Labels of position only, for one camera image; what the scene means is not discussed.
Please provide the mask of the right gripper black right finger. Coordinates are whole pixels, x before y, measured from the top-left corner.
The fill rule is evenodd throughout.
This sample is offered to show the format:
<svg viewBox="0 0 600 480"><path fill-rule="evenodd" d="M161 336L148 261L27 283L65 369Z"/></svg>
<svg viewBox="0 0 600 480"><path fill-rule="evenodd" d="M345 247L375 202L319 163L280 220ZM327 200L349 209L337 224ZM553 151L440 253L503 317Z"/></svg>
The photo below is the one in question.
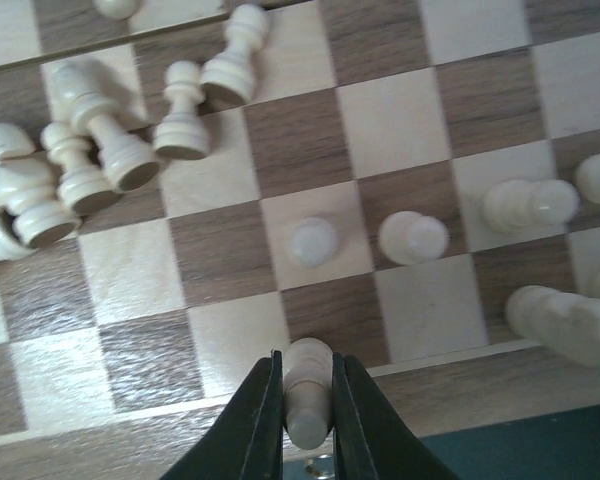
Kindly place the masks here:
<svg viewBox="0 0 600 480"><path fill-rule="evenodd" d="M358 358L333 355L337 479L456 479L404 424Z"/></svg>

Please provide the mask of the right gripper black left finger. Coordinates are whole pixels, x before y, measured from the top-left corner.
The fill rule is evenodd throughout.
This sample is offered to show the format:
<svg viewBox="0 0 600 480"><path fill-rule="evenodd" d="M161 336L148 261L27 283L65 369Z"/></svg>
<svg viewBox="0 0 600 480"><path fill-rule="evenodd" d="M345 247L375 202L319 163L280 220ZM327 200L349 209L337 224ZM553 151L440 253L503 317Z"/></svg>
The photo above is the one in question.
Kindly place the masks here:
<svg viewBox="0 0 600 480"><path fill-rule="evenodd" d="M162 477L281 479L282 353L259 359L200 441Z"/></svg>

